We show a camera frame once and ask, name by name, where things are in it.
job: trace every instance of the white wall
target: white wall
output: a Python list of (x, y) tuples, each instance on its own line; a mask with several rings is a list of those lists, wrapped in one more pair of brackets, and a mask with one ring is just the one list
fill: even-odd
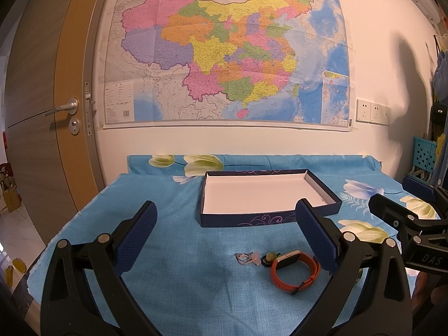
[[(104, 113), (98, 110), (96, 139), (105, 182), (127, 171), (127, 155), (188, 153), (372, 155), (382, 162), (384, 173), (402, 177), (410, 169), (413, 135), (427, 131), (436, 64), (434, 30), (411, 0), (340, 1), (356, 51), (352, 77), (357, 98), (390, 106), (390, 126), (356, 122), (352, 132), (255, 127), (102, 130)], [(98, 102), (103, 92), (94, 95)]]
[(1, 133), (5, 131), (4, 88), (6, 83), (6, 70), (8, 67), (8, 60), (10, 58), (14, 36), (16, 35), (20, 18), (22, 17), (23, 10), (25, 9), (27, 3), (28, 0), (15, 0), (13, 6), (0, 26), (0, 164), (8, 161), (6, 159), (3, 135), (1, 135)]

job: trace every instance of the door handle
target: door handle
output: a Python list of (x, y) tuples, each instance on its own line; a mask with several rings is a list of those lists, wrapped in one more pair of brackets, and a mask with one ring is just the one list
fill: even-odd
[(59, 111), (68, 111), (70, 115), (74, 115), (78, 111), (78, 99), (76, 97), (70, 98), (65, 105), (58, 106), (50, 111), (44, 112), (44, 116), (53, 115)]

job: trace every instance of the blue bedsheet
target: blue bedsheet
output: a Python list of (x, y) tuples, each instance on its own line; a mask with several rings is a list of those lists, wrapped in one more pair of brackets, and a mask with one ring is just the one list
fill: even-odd
[[(372, 157), (217, 157), (224, 170), (308, 168), (343, 200), (339, 214), (331, 216), (339, 228), (343, 227), (339, 220), (361, 220), (396, 235), (395, 229), (370, 214), (368, 198), (384, 193), (405, 205), (400, 198), (408, 193), (383, 174)], [(72, 244), (93, 241), (152, 200), (158, 208), (157, 224), (132, 270), (122, 278), (163, 335), (289, 335), (321, 294), (328, 273), (322, 271), (311, 287), (292, 296), (272, 284), (268, 268), (239, 265), (234, 254), (296, 249), (311, 254), (298, 225), (201, 228), (197, 205), (203, 177), (181, 184), (172, 177), (185, 175), (181, 156), (176, 156), (179, 164), (168, 168), (150, 166), (150, 158), (129, 157), (129, 174), (120, 175), (50, 242), (28, 279), (31, 295), (41, 302), (46, 270), (59, 239), (67, 238)], [(293, 284), (308, 275), (303, 264), (281, 270), (282, 279)], [(408, 278), (413, 289), (415, 277)], [(88, 279), (103, 317), (115, 324), (91, 272)], [(354, 286), (339, 323), (350, 316), (361, 287), (362, 282)]]

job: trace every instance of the cardboard box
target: cardboard box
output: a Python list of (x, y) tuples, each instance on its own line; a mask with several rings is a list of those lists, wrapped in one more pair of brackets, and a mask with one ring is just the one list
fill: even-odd
[(14, 187), (8, 188), (3, 192), (3, 199), (8, 207), (8, 211), (14, 211), (16, 208), (19, 208), (22, 203), (20, 201), (19, 195), (16, 192)]
[(296, 220), (306, 198), (320, 216), (337, 214), (342, 200), (308, 169), (211, 171), (202, 188), (201, 226), (236, 227)]

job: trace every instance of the hand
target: hand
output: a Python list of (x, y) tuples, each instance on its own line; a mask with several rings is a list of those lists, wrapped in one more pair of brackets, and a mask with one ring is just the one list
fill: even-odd
[(415, 280), (415, 288), (412, 293), (412, 309), (415, 310), (420, 307), (429, 296), (431, 296), (433, 305), (440, 305), (448, 297), (448, 284), (429, 289), (428, 274), (421, 271)]

